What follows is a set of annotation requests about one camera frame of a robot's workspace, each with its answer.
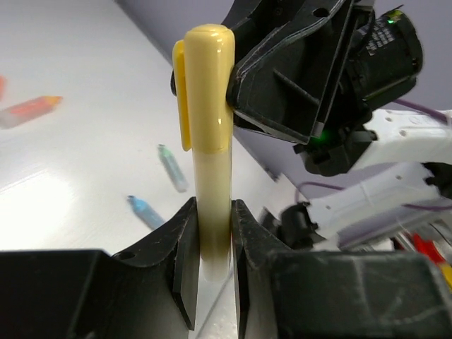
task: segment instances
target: white tabletop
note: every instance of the white tabletop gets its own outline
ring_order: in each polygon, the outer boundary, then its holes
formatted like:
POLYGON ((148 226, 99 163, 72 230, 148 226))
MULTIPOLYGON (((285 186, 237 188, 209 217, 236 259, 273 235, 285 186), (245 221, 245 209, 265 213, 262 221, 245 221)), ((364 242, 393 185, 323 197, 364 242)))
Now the white tabletop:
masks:
MULTIPOLYGON (((164 219, 194 195, 180 146, 171 66, 110 0, 14 0, 0 5, 0 108, 64 97, 39 119, 0 130, 0 249, 101 248, 149 233, 126 196, 164 219), (190 188, 179 194, 157 156, 164 143, 190 188)), ((272 181, 236 141, 233 198, 256 215, 272 181)), ((220 285, 200 281, 197 327, 220 285)))

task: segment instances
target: blue marker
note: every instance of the blue marker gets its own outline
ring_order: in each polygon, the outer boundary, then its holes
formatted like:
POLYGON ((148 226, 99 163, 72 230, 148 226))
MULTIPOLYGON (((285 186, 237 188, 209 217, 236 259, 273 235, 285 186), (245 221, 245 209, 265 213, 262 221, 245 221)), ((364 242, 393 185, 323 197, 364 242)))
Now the blue marker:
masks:
POLYGON ((153 210, 144 200, 135 196, 128 196, 127 201, 131 204, 133 212, 139 217, 151 230, 162 226, 165 221, 153 210))

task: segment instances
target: gray wall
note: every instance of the gray wall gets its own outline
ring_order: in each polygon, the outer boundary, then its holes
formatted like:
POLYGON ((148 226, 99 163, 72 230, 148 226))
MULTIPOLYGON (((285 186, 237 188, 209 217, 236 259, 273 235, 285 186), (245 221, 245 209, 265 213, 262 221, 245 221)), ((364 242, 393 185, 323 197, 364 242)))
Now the gray wall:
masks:
MULTIPOLYGON (((233 0, 122 1, 143 19, 140 20, 144 22, 143 31, 159 44, 169 60, 172 46, 183 38, 187 30, 202 23, 220 23, 233 3, 233 0)), ((405 98, 436 109, 452 109, 452 67, 449 66, 452 55, 451 0, 377 0, 377 15, 400 4, 405 4, 403 10, 415 24, 424 46, 424 68, 418 85, 405 98)), ((247 131, 236 131, 235 135, 264 167, 274 174, 285 173, 294 183, 321 180, 345 186, 386 168, 378 166, 334 178, 317 177, 304 170, 301 159, 293 153, 289 143, 247 131)), ((306 195, 314 197, 324 193, 315 189, 306 195)))

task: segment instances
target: table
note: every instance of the table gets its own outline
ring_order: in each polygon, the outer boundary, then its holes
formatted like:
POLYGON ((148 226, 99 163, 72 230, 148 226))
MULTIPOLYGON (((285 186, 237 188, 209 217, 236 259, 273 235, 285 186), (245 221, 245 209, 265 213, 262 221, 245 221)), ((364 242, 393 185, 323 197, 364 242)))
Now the table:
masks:
MULTIPOLYGON (((0 249, 101 248, 149 233, 129 194, 169 219, 194 195, 180 145, 171 67, 110 0, 14 0, 0 5, 0 108, 64 97, 39 119, 0 130, 0 249), (174 153, 190 183, 180 194, 157 156, 174 153)), ((233 198, 257 215, 272 181, 234 140, 233 198)), ((195 337, 222 284, 202 278, 195 337)))

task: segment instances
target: orange marker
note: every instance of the orange marker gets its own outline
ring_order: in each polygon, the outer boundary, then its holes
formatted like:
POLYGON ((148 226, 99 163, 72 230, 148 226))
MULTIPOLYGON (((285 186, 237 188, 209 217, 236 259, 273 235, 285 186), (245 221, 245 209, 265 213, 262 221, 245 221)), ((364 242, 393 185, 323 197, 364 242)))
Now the orange marker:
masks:
POLYGON ((3 99, 5 87, 6 87, 6 78, 4 76, 0 76, 0 100, 3 99))
POLYGON ((37 97, 0 111, 0 126, 5 129, 18 126, 29 120, 50 113, 60 103, 62 97, 37 97))

